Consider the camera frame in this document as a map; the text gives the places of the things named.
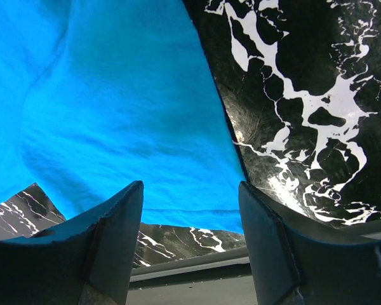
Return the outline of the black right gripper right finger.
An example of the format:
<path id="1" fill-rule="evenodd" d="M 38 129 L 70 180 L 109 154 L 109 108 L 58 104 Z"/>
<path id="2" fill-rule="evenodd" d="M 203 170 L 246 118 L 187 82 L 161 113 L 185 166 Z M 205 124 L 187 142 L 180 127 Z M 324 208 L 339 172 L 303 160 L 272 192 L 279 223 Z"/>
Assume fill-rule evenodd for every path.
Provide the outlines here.
<path id="1" fill-rule="evenodd" d="M 381 220 L 335 229 L 247 182 L 239 209 L 259 304 L 381 304 Z"/>

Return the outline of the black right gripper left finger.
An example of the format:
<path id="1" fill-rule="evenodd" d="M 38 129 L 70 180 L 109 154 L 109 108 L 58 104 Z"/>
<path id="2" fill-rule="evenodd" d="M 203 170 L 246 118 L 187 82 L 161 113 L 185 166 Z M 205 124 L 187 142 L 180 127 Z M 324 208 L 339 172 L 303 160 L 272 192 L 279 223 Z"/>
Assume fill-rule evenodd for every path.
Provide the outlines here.
<path id="1" fill-rule="evenodd" d="M 89 286 L 125 304 L 144 184 L 33 237 L 0 241 L 0 304 L 80 304 Z"/>

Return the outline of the blue t shirt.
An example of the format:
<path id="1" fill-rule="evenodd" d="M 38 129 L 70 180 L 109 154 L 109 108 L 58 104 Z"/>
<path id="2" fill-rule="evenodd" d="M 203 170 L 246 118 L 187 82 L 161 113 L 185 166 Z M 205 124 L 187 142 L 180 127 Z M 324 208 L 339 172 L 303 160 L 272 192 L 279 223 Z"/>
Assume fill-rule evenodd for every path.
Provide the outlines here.
<path id="1" fill-rule="evenodd" d="M 147 224 L 242 232 L 244 179 L 181 1 L 0 1 L 0 203 L 72 218 L 144 183 Z"/>

